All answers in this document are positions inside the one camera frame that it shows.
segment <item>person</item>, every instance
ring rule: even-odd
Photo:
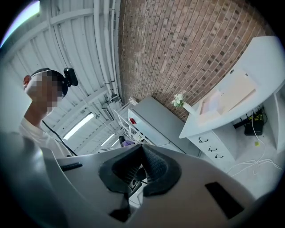
[[[64,83],[64,77],[49,68],[39,69],[31,76],[25,76],[23,81],[24,91],[32,103],[24,115],[19,132],[39,147],[50,149],[56,158],[71,156],[71,153],[61,142],[42,130],[41,122],[66,95],[67,86]]]
[[[124,136],[119,136],[119,142],[121,147],[126,147],[129,145],[134,145],[134,142],[130,141],[130,140],[126,140]]]

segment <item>drawer handle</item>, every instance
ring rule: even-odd
[[[205,142],[208,142],[208,141],[209,141],[209,139],[207,139],[206,141],[203,141],[203,142],[202,142],[201,137],[199,137],[198,140],[199,140],[200,143],[205,143]]]
[[[216,159],[221,159],[221,158],[223,158],[223,157],[224,157],[224,156],[221,156],[221,157],[218,158],[218,155],[215,156]]]
[[[215,150],[212,150],[211,148],[209,148],[208,151],[213,152],[213,151],[216,151],[217,149],[218,149],[218,148],[216,148]]]

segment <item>brick wall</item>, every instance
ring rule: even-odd
[[[123,99],[152,95],[171,105],[185,90],[195,104],[240,58],[253,37],[273,35],[243,0],[122,0],[119,56]]]

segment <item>ceiling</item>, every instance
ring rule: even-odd
[[[114,99],[110,100],[102,68],[106,69],[107,52],[102,48],[103,61],[98,57],[98,42],[94,33],[94,2],[98,2],[100,37],[104,47],[103,0],[46,0],[41,1],[39,15],[22,24],[1,48],[0,70],[4,77],[12,77],[22,86],[24,76],[31,75],[40,68],[63,73],[65,67],[75,70],[78,86],[69,88],[66,97],[58,107],[45,118],[45,122],[63,137],[73,126],[92,112],[95,117],[64,142],[79,155],[96,153],[99,149],[110,147],[122,133],[113,110],[120,108],[120,99],[111,85]],[[116,1],[114,20],[115,75],[120,90],[118,70],[118,20],[120,1]],[[103,109],[108,110],[114,121],[108,118]],[[50,132],[44,125],[43,130]],[[113,133],[108,143],[101,144]]]

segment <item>white flower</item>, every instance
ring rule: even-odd
[[[178,94],[177,99],[182,101],[183,100],[183,94]]]

